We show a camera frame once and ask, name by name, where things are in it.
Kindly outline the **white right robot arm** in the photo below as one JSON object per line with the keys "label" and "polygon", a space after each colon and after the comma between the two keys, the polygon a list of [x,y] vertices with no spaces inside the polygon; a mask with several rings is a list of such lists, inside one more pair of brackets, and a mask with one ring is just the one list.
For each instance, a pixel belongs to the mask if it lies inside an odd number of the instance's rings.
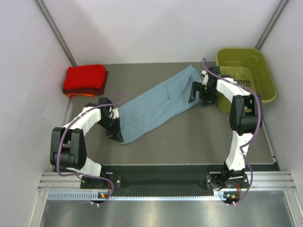
{"label": "white right robot arm", "polygon": [[229,125],[232,142],[229,155],[218,175],[211,175],[208,186],[214,190],[232,187],[245,178],[246,156],[252,138],[262,125],[261,97],[244,89],[229,75],[215,74],[219,67],[211,67],[201,73],[202,81],[193,82],[189,102],[198,97],[203,105],[216,102],[217,94],[231,103]]}

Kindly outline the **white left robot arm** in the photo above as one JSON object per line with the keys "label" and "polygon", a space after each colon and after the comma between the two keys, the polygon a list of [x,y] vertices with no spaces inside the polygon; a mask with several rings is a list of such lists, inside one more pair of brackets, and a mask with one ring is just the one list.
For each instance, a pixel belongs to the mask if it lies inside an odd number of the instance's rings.
{"label": "white left robot arm", "polygon": [[86,104],[71,122],[52,130],[50,162],[59,176],[84,176],[96,187],[107,185],[113,189],[114,184],[107,178],[103,166],[88,157],[85,136],[98,124],[105,129],[107,138],[123,142],[116,105],[101,97],[96,103]]}

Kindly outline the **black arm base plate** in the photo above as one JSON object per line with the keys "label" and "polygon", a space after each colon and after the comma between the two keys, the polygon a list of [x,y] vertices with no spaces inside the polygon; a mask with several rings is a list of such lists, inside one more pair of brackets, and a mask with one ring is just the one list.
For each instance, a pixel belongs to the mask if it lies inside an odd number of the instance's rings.
{"label": "black arm base plate", "polygon": [[197,186],[202,189],[223,188],[228,179],[220,173],[108,173],[105,178],[112,181],[116,189],[130,186]]}

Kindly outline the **light blue t shirt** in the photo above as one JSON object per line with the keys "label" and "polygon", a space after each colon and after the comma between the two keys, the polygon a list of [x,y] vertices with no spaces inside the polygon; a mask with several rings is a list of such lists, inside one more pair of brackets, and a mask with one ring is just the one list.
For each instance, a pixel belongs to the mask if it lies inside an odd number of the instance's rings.
{"label": "light blue t shirt", "polygon": [[192,83],[201,82],[198,70],[188,66],[119,107],[122,144],[134,142],[145,133],[159,127],[172,117],[199,104],[189,103]]}

